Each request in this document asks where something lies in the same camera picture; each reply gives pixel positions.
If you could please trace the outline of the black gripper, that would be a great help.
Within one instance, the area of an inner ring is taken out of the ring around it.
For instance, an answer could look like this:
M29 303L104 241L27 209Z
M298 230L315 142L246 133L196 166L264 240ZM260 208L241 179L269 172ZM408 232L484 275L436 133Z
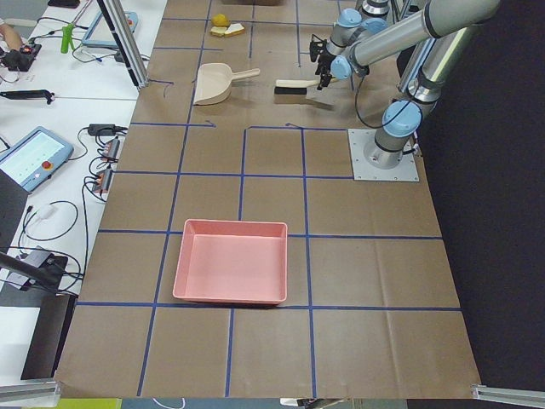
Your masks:
M317 62L318 66L315 74L320 77L331 76L330 67L334 56L327 50L328 41L317 35L311 36L309 44L309 53L311 62Z

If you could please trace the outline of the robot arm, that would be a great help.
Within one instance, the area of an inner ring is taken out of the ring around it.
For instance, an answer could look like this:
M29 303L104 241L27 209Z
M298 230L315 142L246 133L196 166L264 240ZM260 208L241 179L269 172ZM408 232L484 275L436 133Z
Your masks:
M435 108L465 48L499 6L498 1L427 1L388 22L387 1L358 1L340 12L328 38L313 37L309 53L320 89L335 79L364 79L371 65L397 58L402 97L372 127L373 139L363 149L370 165L393 169L410 154L406 143Z

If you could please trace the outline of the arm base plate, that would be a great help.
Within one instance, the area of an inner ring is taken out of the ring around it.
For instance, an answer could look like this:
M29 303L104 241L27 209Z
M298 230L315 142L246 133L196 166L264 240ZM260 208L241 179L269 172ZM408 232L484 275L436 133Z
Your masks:
M376 130L348 129L348 146L355 181L419 182L416 160L407 141L401 151L390 153L376 145Z

